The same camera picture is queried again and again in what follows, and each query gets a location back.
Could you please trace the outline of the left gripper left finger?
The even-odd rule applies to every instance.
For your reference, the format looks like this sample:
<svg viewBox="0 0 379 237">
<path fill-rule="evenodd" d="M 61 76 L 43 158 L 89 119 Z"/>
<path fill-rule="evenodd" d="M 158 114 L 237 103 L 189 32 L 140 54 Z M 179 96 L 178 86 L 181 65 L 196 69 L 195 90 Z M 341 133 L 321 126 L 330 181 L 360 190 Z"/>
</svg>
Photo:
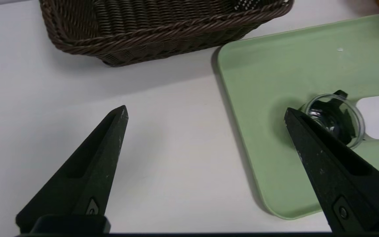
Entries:
<svg viewBox="0 0 379 237">
<path fill-rule="evenodd" d="M 20 232 L 109 232 L 107 208 L 128 123 L 110 111 L 16 215 Z"/>
</svg>

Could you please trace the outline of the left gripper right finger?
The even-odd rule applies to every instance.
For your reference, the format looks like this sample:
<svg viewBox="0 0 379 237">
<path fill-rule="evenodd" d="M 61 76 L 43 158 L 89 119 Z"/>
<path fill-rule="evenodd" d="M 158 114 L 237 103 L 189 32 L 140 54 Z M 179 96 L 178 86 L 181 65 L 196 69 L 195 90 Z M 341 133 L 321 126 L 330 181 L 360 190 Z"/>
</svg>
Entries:
<svg viewBox="0 0 379 237">
<path fill-rule="evenodd" d="M 284 116 L 332 232 L 379 232 L 379 171 L 303 112 Z"/>
</svg>

